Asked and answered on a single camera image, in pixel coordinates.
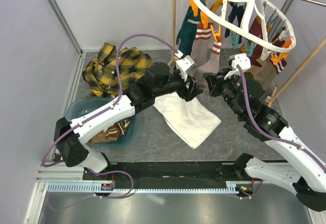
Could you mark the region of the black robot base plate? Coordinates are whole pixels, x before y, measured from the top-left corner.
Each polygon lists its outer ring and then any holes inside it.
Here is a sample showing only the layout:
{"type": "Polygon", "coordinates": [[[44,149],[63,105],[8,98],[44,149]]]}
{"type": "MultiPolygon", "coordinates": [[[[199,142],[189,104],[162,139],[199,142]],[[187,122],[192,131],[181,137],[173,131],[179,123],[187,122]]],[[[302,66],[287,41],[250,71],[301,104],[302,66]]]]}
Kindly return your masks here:
{"type": "Polygon", "coordinates": [[[124,171],[136,181],[141,178],[168,177],[206,178],[216,181],[252,181],[246,173],[238,172],[233,162],[227,161],[165,161],[165,162],[116,162],[109,171],[124,171]]]}

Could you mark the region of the brown striped sock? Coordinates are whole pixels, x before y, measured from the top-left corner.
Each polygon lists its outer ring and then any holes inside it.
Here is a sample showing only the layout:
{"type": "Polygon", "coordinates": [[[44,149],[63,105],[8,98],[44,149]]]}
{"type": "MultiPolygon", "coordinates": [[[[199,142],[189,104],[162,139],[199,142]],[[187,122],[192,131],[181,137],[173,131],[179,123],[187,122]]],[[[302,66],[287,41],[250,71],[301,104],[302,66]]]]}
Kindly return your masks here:
{"type": "Polygon", "coordinates": [[[121,135],[120,129],[117,128],[115,125],[113,125],[97,133],[89,140],[89,142],[91,144],[96,144],[96,143],[117,141],[120,135],[121,135]]]}
{"type": "Polygon", "coordinates": [[[118,123],[115,123],[115,127],[117,129],[118,137],[123,136],[130,124],[132,117],[126,118],[118,123]]]}

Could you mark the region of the grey sock red stripes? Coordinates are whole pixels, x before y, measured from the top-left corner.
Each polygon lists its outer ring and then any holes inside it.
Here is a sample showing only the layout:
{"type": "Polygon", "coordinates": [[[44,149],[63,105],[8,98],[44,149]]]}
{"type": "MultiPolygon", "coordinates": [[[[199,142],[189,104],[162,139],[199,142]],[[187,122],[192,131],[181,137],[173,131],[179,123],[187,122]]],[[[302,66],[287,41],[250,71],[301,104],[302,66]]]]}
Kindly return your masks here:
{"type": "Polygon", "coordinates": [[[210,27],[205,29],[202,23],[197,25],[196,36],[191,51],[191,58],[196,64],[190,72],[192,77],[195,76],[198,68],[207,62],[207,53],[211,35],[212,32],[210,27]]]}

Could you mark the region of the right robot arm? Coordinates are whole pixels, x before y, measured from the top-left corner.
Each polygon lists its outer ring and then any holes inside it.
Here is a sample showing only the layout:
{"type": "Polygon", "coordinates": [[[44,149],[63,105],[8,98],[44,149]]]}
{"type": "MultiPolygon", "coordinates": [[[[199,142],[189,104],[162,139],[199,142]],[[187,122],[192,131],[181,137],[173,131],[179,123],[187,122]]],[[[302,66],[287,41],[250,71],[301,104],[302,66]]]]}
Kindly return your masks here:
{"type": "Polygon", "coordinates": [[[243,153],[234,163],[234,176],[239,180],[266,180],[293,193],[309,209],[325,211],[325,162],[299,139],[276,110],[260,100],[263,90],[258,82],[249,85],[243,74],[228,78],[227,73],[223,70],[204,74],[210,96],[222,96],[249,134],[293,166],[292,170],[285,170],[243,153]]]}

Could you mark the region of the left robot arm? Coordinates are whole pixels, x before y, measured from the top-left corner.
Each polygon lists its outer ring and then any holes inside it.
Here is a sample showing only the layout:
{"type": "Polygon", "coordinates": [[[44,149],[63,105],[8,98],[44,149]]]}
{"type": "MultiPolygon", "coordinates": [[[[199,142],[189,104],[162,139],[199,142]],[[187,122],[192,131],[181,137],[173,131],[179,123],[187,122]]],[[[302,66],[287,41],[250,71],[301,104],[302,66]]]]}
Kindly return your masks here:
{"type": "Polygon", "coordinates": [[[203,92],[189,75],[195,65],[190,58],[183,58],[170,73],[167,64],[154,63],[144,76],[111,102],[71,121],[60,118],[56,122],[54,139],[65,165],[81,165],[92,170],[99,179],[108,179],[112,174],[109,160],[88,147],[87,142],[107,127],[153,106],[157,97],[177,93],[186,102],[193,100],[203,92]]]}

